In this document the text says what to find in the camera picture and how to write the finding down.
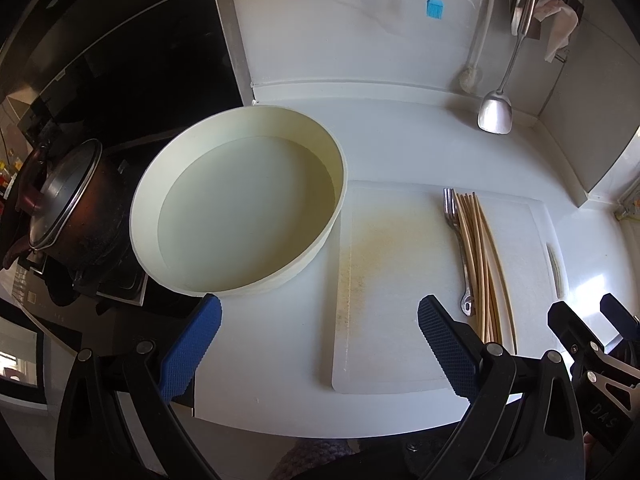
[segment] white countertop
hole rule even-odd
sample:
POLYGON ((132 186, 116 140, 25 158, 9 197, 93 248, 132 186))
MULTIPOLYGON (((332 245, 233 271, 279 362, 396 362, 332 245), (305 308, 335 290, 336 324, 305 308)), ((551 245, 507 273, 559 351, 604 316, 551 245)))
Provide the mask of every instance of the white countertop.
MULTIPOLYGON (((270 104, 305 113, 331 131, 346 154, 350 179, 542 200, 564 257, 567 303, 604 343, 616 332, 599 313, 603 294, 613 293, 636 313, 638 294, 618 223, 609 212, 572 203, 545 153, 548 144, 531 128, 516 125, 508 136, 494 136, 478 130, 469 112, 403 102, 326 98, 270 104)), ((337 227, 289 283, 223 301, 222 327, 196 373, 198 418, 317 438, 405 433, 460 420, 468 403, 449 389, 393 395, 332 389, 337 227)))

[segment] fork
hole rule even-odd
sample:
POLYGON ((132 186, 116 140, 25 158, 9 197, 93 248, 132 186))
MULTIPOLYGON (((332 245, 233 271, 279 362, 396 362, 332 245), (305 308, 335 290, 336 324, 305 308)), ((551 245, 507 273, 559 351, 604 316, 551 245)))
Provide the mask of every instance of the fork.
POLYGON ((466 262, 465 245, 462 241, 462 235, 460 234, 460 219, 458 217, 458 206, 453 195, 454 191, 451 187, 444 189, 444 217, 447 219, 447 224, 456 233, 458 238, 458 244, 460 245, 460 255, 462 256, 462 270, 465 276, 465 293, 460 300, 460 309, 465 316, 472 316, 474 314, 474 298, 471 295, 471 285, 469 283, 469 269, 466 262))

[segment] chopstick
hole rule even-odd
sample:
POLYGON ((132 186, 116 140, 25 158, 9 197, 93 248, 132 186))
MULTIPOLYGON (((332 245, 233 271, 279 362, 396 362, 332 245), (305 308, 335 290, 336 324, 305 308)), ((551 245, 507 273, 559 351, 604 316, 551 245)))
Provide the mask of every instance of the chopstick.
POLYGON ((500 285, 504 291, 509 314, 511 337, 513 339, 514 351, 517 352, 513 311, 511 309, 509 292, 506 288, 504 271, 495 248, 493 234, 489 229, 480 201, 475 193, 472 195, 454 193, 454 199, 458 208, 460 235, 463 239, 468 264, 469 282, 476 307, 476 333, 485 343, 494 341, 502 344, 503 342, 495 276, 494 272, 492 272, 489 259, 489 254, 491 253, 495 261, 494 270, 497 268, 500 285))
POLYGON ((489 240, 489 244, 491 245, 492 251, 495 255, 495 263, 498 267, 498 276, 500 277, 500 284, 502 285, 502 291, 504 293, 504 301, 507 304, 507 314, 509 316, 509 327, 511 330, 511 339, 513 340, 513 352, 514 354, 518 353, 518 343, 516 341, 516 327, 513 319, 513 308, 511 306, 511 298, 509 297, 509 289, 507 288, 507 281, 504 279, 504 270, 502 268, 502 263, 500 261, 500 257, 498 256, 498 251, 495 248, 495 240, 494 234, 491 232, 489 228, 489 223, 486 221, 486 216, 484 215, 484 211, 480 210, 482 215, 482 224, 484 224, 484 229, 487 234, 487 239, 489 240))

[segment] backsplash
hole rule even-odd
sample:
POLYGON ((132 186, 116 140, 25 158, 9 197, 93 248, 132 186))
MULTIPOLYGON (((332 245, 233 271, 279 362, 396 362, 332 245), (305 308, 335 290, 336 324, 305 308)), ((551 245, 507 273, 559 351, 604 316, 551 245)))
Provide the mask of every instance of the backsplash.
MULTIPOLYGON (((461 93, 485 0, 443 0, 442 20, 425 16, 425 1, 235 0, 254 86, 357 81, 461 93)), ((507 86, 514 108, 534 116, 562 69, 543 60, 549 29, 547 20, 540 41, 525 41, 507 86)), ((514 44, 508 0, 496 0, 477 96, 498 86, 514 44)))
POLYGON ((609 196, 640 176, 628 174, 627 168, 640 163, 640 152, 629 147, 623 173, 614 172, 618 184, 611 187, 612 174, 599 184, 640 125, 640 45, 611 0, 584 0, 582 23, 569 48, 540 120, 584 189, 609 196))
MULTIPOLYGON (((486 0, 443 1, 434 20, 425 0, 235 0, 256 97, 426 96, 448 105, 462 94, 458 75, 486 0)), ((640 46, 610 0, 580 1, 568 48, 544 61, 553 18, 545 20, 541 39, 525 40, 506 93, 527 114, 516 122, 540 117, 591 192, 640 124, 640 46)), ((515 41, 509 2, 495 0, 476 98, 499 85, 515 41)))

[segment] blue gripper pad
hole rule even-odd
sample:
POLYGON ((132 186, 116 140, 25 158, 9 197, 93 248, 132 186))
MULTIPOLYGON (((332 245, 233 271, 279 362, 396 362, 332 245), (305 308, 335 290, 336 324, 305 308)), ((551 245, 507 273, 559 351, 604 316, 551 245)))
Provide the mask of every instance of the blue gripper pad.
POLYGON ((207 294, 196 307, 198 313, 191 319, 178 340, 167 352, 160 365, 158 388, 167 404, 183 394, 196 368, 222 323, 222 305, 213 294, 207 294))
POLYGON ((422 298, 418 326, 453 391, 473 402, 479 392, 476 376, 482 342, 478 336, 469 325, 453 321, 435 296, 422 298))

